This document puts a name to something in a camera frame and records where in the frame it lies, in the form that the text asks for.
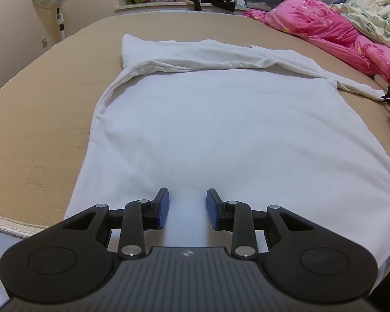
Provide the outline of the white long-sleeve shirt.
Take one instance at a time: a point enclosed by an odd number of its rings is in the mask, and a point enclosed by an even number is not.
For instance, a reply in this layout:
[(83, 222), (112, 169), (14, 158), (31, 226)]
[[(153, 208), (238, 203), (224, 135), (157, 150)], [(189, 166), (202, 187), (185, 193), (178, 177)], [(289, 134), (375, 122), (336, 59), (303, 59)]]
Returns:
[(344, 89), (381, 91), (292, 50), (214, 40), (122, 38), (66, 215), (170, 193), (165, 246), (219, 245), (206, 192), (255, 210), (277, 204), (390, 258), (390, 156)]

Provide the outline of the floral white blanket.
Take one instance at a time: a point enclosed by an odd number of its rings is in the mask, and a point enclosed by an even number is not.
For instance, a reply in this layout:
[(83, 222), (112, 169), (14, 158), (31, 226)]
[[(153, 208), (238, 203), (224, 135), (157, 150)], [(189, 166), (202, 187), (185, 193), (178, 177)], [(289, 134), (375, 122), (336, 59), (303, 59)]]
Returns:
[(366, 37), (390, 47), (390, 0), (347, 0), (330, 7)]

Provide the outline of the pink quilt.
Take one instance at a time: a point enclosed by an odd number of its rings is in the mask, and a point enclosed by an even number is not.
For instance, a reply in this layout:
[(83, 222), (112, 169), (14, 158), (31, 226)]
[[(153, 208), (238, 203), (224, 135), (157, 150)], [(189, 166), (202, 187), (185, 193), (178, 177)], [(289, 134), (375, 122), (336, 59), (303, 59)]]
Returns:
[(284, 0), (269, 12), (243, 13), (267, 26), (302, 38), (367, 76), (390, 83), (390, 48), (360, 33), (320, 0)]

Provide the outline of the beige mattress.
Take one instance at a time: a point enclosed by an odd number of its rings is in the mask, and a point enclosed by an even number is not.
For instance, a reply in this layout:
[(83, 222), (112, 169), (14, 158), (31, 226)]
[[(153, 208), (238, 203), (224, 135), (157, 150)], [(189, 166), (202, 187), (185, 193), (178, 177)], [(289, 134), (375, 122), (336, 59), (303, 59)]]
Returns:
[[(245, 16), (150, 12), (104, 18), (55, 45), (0, 90), (0, 230), (25, 237), (69, 217), (96, 104), (123, 69), (125, 35), (292, 50), (330, 73), (381, 91), (314, 45)], [(340, 95), (390, 156), (389, 110), (344, 89)]]

